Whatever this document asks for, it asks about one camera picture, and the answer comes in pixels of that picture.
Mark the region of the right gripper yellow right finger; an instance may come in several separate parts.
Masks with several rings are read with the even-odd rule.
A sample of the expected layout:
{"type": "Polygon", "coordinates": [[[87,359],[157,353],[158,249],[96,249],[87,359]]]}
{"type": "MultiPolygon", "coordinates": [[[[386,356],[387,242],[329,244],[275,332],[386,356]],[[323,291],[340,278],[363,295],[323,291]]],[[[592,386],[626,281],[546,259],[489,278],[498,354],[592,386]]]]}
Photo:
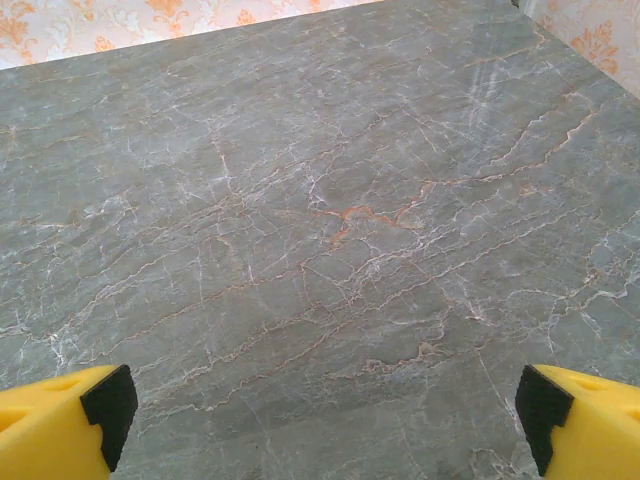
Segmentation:
{"type": "Polygon", "coordinates": [[[639,478],[637,386],[551,365],[527,365],[515,406],[542,478],[639,478]]]}

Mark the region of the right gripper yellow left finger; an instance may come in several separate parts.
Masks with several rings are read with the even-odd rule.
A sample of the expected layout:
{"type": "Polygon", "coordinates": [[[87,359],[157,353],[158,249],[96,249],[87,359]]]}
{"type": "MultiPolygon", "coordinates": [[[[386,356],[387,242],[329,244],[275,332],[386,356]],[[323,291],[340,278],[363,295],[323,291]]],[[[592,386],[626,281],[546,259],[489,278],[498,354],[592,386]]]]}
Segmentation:
{"type": "Polygon", "coordinates": [[[138,408],[129,366],[105,365],[1,392],[3,479],[107,479],[138,408]]]}

